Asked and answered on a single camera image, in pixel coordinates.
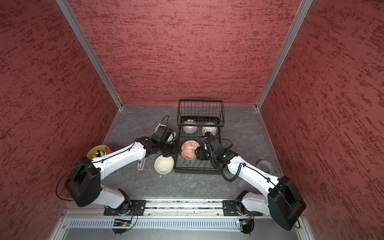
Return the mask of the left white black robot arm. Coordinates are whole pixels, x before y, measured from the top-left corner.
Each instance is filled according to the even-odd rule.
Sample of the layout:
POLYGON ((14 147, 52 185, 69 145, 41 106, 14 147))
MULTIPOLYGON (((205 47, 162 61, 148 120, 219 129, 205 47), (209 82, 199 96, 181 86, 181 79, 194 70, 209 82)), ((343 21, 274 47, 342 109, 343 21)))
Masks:
POLYGON ((80 158, 68 172, 64 182, 71 195, 70 201, 84 208, 91 204, 105 206, 117 215, 127 215, 132 211, 131 199, 121 189, 113 189, 102 184, 102 180, 113 172, 151 155, 173 156, 178 152, 178 142, 161 141, 156 137, 135 139, 129 146, 103 157, 89 160, 80 158))

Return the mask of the orange pattern bowl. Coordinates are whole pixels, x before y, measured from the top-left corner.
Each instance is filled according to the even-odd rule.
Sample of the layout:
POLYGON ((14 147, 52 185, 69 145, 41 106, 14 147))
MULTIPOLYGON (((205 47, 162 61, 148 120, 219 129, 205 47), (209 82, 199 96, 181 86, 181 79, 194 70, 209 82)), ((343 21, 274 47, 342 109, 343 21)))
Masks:
POLYGON ((181 149, 182 149, 182 156, 186 160, 195 160, 196 153, 195 150, 200 147, 200 144, 197 141, 189 140, 183 143, 181 149))

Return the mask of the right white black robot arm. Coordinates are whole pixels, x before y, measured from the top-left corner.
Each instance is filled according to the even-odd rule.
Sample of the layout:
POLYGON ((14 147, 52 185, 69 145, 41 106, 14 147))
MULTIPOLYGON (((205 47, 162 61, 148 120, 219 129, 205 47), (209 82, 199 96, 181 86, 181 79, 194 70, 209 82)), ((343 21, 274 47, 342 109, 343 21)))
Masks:
POLYGON ((298 220, 306 209, 306 203, 290 178, 263 172, 229 147, 224 148, 215 136, 199 139, 203 147, 198 150, 197 156, 209 160, 225 181, 232 183, 241 178, 258 190, 258 194, 243 191, 237 196, 235 209, 238 215, 263 214, 287 231, 300 228, 298 220))

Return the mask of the blue triangle pattern bowl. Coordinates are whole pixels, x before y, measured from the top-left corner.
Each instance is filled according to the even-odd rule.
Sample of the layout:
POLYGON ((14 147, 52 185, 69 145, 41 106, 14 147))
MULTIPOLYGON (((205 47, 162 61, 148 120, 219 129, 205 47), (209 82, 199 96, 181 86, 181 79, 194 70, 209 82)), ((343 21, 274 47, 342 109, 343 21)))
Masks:
POLYGON ((206 122, 201 131, 203 135, 211 133, 213 136, 216 136, 219 132, 218 127, 216 127, 216 123, 213 122, 206 122))

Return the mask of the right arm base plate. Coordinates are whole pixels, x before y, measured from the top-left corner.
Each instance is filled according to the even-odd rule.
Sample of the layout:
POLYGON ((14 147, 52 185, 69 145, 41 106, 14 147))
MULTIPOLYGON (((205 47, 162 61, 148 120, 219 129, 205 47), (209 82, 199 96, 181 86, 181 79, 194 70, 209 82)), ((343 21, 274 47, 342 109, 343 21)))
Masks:
POLYGON ((263 214, 259 212, 250 212, 245 206, 241 203, 241 201, 237 200, 224 200, 223 201, 223 213, 226 217, 250 217, 252 214, 256 217, 262 217, 263 214))

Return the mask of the pink striped bowl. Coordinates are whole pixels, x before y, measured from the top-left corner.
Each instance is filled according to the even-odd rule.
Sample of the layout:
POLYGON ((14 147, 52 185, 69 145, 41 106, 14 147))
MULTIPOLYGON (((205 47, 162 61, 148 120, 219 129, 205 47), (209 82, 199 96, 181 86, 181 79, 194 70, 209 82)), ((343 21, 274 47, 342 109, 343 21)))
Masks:
POLYGON ((184 121, 182 129, 186 134, 194 134, 199 128, 196 124, 196 121, 188 119, 184 121))

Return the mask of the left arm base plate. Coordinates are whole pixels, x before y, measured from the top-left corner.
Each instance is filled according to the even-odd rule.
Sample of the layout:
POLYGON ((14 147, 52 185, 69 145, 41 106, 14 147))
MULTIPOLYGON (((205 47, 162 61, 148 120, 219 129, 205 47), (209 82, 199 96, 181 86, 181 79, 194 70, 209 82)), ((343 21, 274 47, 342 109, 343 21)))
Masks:
POLYGON ((104 216, 132 216, 137 214, 142 216, 146 208, 146 200, 125 200, 119 207, 113 209, 108 206, 105 206, 104 216))

